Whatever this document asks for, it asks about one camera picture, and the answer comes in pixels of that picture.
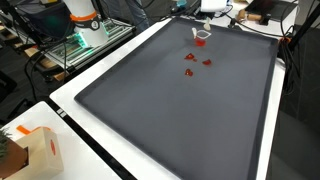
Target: black cable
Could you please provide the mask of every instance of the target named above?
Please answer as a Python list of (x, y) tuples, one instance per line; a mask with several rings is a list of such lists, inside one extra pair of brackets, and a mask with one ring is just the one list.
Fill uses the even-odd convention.
[(14, 29), (15, 29), (15, 31), (16, 31), (16, 33), (17, 33), (18, 38), (19, 38), (20, 41), (22, 42), (21, 37), (20, 37), (20, 34), (19, 34), (19, 31), (18, 31), (18, 28), (17, 28), (16, 23), (15, 23), (15, 20), (12, 21), (12, 26), (14, 27)]
[(291, 61), (291, 63), (293, 64), (295, 70), (297, 71), (297, 75), (298, 75), (298, 77), (300, 78), (300, 72), (299, 72), (300, 67), (298, 67), (297, 64), (294, 62), (294, 58), (293, 58), (292, 52), (290, 51), (289, 46), (288, 46), (287, 43), (285, 44), (284, 47), (285, 47), (285, 50), (286, 50), (286, 52), (287, 52), (287, 54), (288, 54), (288, 56), (289, 56), (288, 59), (289, 59), (289, 60)]
[(26, 64), (24, 65), (24, 73), (25, 73), (25, 75), (27, 76), (27, 79), (28, 79), (28, 81), (29, 81), (29, 83), (30, 83), (30, 85), (31, 85), (32, 96), (33, 96), (33, 99), (34, 99), (35, 102), (38, 102), (38, 99), (37, 99), (37, 96), (36, 96), (36, 91), (35, 91), (33, 82), (32, 82), (32, 80), (31, 80), (31, 77), (30, 77), (29, 74), (28, 74), (28, 69), (27, 69), (27, 68), (28, 68), (28, 65), (29, 65), (29, 63), (31, 62), (31, 60), (32, 60), (35, 56), (37, 56), (39, 53), (41, 53), (41, 51), (39, 51), (39, 52), (35, 53), (34, 55), (32, 55), (32, 56), (28, 59), (28, 61), (26, 62)]
[(230, 18), (231, 20), (235, 20), (236, 23), (238, 23), (240, 26), (243, 26), (243, 27), (245, 27), (245, 28), (247, 28), (247, 29), (249, 29), (249, 30), (251, 30), (251, 31), (256, 32), (256, 33), (263, 34), (263, 35), (267, 35), (267, 36), (273, 36), (273, 37), (283, 37), (282, 35), (270, 34), (270, 33), (265, 33), (265, 32), (261, 32), (261, 31), (257, 31), (257, 30), (255, 30), (255, 29), (252, 29), (252, 28), (246, 26), (246, 25), (243, 25), (242, 23), (240, 23), (240, 22), (239, 22), (238, 20), (236, 20), (235, 18), (230, 17), (228, 14), (226, 14), (226, 16), (227, 16), (228, 18)]
[(37, 58), (37, 60), (34, 61), (32, 67), (31, 67), (31, 71), (30, 71), (30, 79), (31, 79), (31, 85), (33, 86), (34, 89), (36, 89), (37, 91), (43, 93), (43, 94), (47, 94), (48, 92), (44, 92), (42, 90), (40, 90), (36, 84), (34, 83), (34, 78), (33, 78), (33, 71), (35, 69), (35, 66), (42, 60), (43, 56), (48, 53), (48, 50), (43, 51), (43, 53)]
[(171, 13), (171, 14), (168, 14), (168, 15), (165, 15), (165, 16), (159, 16), (160, 19), (157, 22), (165, 21), (168, 18), (172, 18), (173, 16), (180, 16), (180, 15), (184, 14), (185, 12), (189, 11), (192, 8), (193, 7), (190, 6), (189, 8), (185, 8), (182, 11), (179, 11), (179, 12), (176, 12), (176, 13)]
[(283, 30), (283, 18), (284, 18), (284, 14), (286, 13), (286, 11), (288, 10), (288, 8), (290, 7), (291, 4), (294, 4), (295, 2), (297, 2), (298, 0), (294, 0), (292, 2), (290, 2), (290, 4), (287, 5), (287, 7), (283, 10), (281, 17), (280, 17), (280, 28), (281, 28), (281, 32), (284, 38), (286, 38), (286, 34), (284, 33)]
[(313, 8), (313, 5), (314, 5), (315, 2), (316, 2), (316, 0), (312, 1), (311, 6), (310, 6), (309, 11), (308, 11), (308, 14), (307, 14), (307, 17), (306, 17), (306, 20), (308, 19), (309, 15), (310, 15), (310, 12), (311, 12), (311, 9)]
[(284, 95), (289, 95), (293, 92), (293, 81), (292, 81), (292, 78), (291, 78), (291, 75), (292, 75), (292, 65), (291, 63), (288, 63), (287, 60), (288, 60), (288, 54), (286, 53), (285, 51), (285, 44), (284, 43), (281, 43), (279, 44), (279, 51), (281, 52), (282, 54), (282, 59), (283, 61), (285, 62), (285, 77), (284, 77), (284, 86), (283, 86), (283, 94)]
[(214, 16), (214, 18), (221, 18), (221, 17), (224, 17), (225, 15), (227, 15), (232, 9), (233, 9), (233, 6), (232, 5), (227, 5), (227, 7), (231, 7), (228, 11), (226, 12), (221, 12), (221, 14), (219, 16)]

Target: floor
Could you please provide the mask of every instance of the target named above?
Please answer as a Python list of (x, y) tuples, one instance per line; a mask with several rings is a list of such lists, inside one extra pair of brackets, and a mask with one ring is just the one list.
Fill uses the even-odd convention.
[[(124, 18), (131, 19), (128, 8), (123, 2), (121, 1)], [(312, 0), (300, 0), (297, 25), (304, 22), (311, 3)], [(156, 0), (147, 9), (147, 13), (152, 16), (165, 15), (170, 4), (171, 0)], [(310, 31), (301, 40), (300, 54), (298, 51), (295, 53), (296, 60), (300, 55), (303, 62), (302, 76), (300, 79), (296, 78), (294, 92), (281, 99), (268, 180), (320, 179), (320, 54), (317, 52), (320, 47), (319, 40), (320, 30)], [(0, 69), (18, 83), (15, 92), (0, 103), (0, 119), (6, 119), (8, 113), (22, 98), (32, 100), (30, 85), (22, 73), (26, 60), (8, 47), (0, 50)], [(39, 88), (48, 92), (59, 86), (55, 82), (45, 83), (37, 73), (35, 82)], [(27, 108), (22, 107), (19, 113)]]

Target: white table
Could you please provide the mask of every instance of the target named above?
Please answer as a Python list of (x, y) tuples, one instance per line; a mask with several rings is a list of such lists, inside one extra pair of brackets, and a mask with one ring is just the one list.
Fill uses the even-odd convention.
[[(295, 11), (286, 18), (285, 24), (294, 24)], [(103, 58), (97, 64), (74, 78), (72, 81), (56, 90), (50, 95), (50, 98), (58, 104), (71, 118), (73, 118), (82, 128), (86, 130), (106, 151), (108, 151), (117, 161), (119, 161), (131, 174), (139, 180), (157, 179), (178, 179), (174, 174), (162, 167), (156, 161), (140, 151), (137, 147), (128, 142), (110, 127), (102, 123), (83, 107), (74, 101), (74, 97), (86, 86), (92, 83), (100, 75), (114, 66), (118, 61), (134, 50), (142, 42), (153, 35), (157, 30), (163, 27), (169, 20), (156, 23), (136, 38), (132, 39), (113, 53)], [(213, 24), (227, 26), (230, 19), (227, 17), (212, 20)], [(252, 28), (258, 25), (247, 24)], [(280, 26), (270, 26), (270, 28), (262, 26), (261, 29), (268, 33), (280, 33)], [(281, 96), (282, 84), (284, 80), (285, 68), (282, 60), (277, 60), (272, 85), (270, 91), (270, 99), (268, 102), (267, 115), (265, 120), (265, 128), (261, 145), (259, 166), (257, 172), (258, 180), (265, 179), (268, 168), (269, 156), (273, 140), (274, 128), (278, 113), (279, 101)]]
[(40, 102), (8, 123), (12, 140), (24, 135), (16, 130), (23, 125), (29, 130), (47, 126), (57, 134), (64, 171), (52, 180), (88, 180), (121, 178), (45, 103)]

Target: gray tray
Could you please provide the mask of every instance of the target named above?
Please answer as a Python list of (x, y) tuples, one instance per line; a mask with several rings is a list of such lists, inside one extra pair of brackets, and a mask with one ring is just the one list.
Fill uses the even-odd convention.
[(202, 26), (171, 20), (75, 100), (180, 178), (255, 179), (277, 40), (212, 26), (197, 47)]

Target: small red piece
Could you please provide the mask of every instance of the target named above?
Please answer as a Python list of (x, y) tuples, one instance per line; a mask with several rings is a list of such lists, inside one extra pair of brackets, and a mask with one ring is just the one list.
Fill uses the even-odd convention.
[(192, 53), (189, 53), (184, 59), (191, 60), (194, 58), (194, 55)]
[(190, 69), (187, 69), (184, 74), (187, 76), (193, 76), (193, 72)]
[(209, 65), (212, 64), (212, 62), (211, 62), (210, 59), (208, 59), (208, 60), (206, 60), (206, 61), (203, 61), (202, 64), (204, 64), (204, 65), (206, 65), (206, 66), (209, 66)]

